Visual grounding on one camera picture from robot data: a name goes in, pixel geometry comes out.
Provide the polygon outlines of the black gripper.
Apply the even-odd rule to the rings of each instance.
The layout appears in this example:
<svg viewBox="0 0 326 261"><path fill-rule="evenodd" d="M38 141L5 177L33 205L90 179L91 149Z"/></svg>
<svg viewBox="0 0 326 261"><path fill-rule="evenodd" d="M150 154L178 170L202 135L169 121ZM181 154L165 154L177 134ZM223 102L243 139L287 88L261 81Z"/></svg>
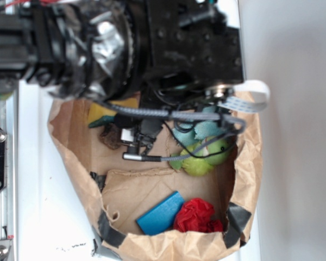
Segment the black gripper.
<svg viewBox="0 0 326 261"><path fill-rule="evenodd" d="M217 1L144 1L149 65L143 85L193 90L244 81L240 31Z"/></svg>

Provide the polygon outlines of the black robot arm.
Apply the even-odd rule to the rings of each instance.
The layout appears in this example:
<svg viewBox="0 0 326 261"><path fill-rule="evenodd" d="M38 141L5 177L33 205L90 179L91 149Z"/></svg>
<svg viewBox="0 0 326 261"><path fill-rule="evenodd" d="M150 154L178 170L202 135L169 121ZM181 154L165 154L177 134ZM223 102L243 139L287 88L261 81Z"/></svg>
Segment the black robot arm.
<svg viewBox="0 0 326 261"><path fill-rule="evenodd" d="M240 84L240 31L216 1L28 1L15 14L0 7L0 99L20 80L94 101Z"/></svg>

